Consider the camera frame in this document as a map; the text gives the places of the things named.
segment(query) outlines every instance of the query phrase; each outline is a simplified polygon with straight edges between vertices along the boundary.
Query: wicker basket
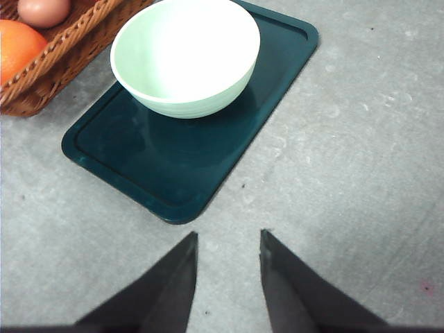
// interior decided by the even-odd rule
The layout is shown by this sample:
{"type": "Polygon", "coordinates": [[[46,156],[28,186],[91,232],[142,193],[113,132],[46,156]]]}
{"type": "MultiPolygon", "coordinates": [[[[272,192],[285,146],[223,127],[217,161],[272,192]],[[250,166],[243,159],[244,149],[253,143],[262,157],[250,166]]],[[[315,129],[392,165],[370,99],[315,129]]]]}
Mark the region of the wicker basket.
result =
{"type": "MultiPolygon", "coordinates": [[[[18,0],[0,0],[2,19],[19,20],[18,0]]],[[[0,110],[12,116],[37,114],[109,43],[130,17],[153,0],[72,0],[68,19],[38,30],[45,50],[0,89],[0,110]]]]}

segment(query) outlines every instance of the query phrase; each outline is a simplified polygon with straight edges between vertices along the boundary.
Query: mint green bowl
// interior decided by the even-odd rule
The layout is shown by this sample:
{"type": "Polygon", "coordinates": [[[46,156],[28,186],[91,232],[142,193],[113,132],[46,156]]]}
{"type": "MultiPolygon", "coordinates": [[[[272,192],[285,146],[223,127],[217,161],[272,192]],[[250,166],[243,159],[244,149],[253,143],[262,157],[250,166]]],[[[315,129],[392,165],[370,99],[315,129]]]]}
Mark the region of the mint green bowl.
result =
{"type": "Polygon", "coordinates": [[[259,46],[255,20],[231,0],[163,0],[122,27],[112,43],[111,68],[153,111],[199,118],[240,95],[259,46]]]}

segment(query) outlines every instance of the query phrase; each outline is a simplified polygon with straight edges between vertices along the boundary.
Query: dark green tray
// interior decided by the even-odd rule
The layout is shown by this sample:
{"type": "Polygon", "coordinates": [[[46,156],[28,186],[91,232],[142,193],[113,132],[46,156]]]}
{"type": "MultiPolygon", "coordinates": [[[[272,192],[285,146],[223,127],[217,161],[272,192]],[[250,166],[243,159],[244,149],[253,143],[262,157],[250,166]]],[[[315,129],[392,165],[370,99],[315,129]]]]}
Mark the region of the dark green tray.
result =
{"type": "Polygon", "coordinates": [[[261,47],[232,104],[200,119],[168,118],[116,83],[62,141],[68,158],[169,223],[200,214],[318,43],[311,24],[236,2],[255,18],[261,47]]]}

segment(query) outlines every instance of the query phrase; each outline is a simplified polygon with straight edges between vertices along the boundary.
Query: brown egg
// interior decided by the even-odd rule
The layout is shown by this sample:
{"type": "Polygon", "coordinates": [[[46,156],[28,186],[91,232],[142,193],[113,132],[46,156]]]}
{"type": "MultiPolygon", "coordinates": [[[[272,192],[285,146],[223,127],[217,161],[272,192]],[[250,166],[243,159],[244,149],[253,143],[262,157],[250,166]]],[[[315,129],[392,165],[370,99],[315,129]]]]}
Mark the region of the brown egg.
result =
{"type": "Polygon", "coordinates": [[[51,28],[62,23],[71,10],[71,0],[19,0],[17,11],[24,23],[51,28]]]}

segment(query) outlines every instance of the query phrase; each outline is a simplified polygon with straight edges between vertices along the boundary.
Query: gray floor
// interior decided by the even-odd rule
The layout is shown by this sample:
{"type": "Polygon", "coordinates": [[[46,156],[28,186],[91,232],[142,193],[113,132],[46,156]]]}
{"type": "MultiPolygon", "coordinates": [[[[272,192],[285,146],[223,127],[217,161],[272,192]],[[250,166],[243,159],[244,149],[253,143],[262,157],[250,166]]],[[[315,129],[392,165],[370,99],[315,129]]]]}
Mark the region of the gray floor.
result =
{"type": "Polygon", "coordinates": [[[321,43],[192,223],[167,225],[60,150],[114,82],[109,50],[39,115],[1,118],[3,325],[73,323],[195,230],[188,332],[270,332],[271,228],[390,323],[444,326],[444,1],[251,2],[321,43]]]}

